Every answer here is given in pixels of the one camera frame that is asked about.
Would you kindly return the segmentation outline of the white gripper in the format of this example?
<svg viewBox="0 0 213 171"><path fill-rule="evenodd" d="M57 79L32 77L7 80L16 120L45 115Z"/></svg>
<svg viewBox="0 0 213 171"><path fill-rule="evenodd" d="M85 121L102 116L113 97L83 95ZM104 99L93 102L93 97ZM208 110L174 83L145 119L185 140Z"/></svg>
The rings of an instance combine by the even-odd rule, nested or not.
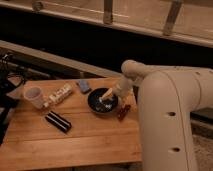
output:
<svg viewBox="0 0 213 171"><path fill-rule="evenodd" d="M113 96L113 93L120 97L127 97L129 92L131 91L133 86L133 81L125 76L122 76L118 82L113 86L113 88L109 88L102 96L102 100L107 100Z"/></svg>

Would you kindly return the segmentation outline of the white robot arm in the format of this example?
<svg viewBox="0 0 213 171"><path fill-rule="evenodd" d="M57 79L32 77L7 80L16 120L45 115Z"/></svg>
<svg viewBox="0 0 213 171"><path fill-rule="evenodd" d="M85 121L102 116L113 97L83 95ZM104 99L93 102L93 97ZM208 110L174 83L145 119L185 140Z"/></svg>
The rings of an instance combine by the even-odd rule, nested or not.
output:
<svg viewBox="0 0 213 171"><path fill-rule="evenodd" d="M213 69L125 61L102 96L125 99L138 86L143 171L198 171L190 113L213 106Z"/></svg>

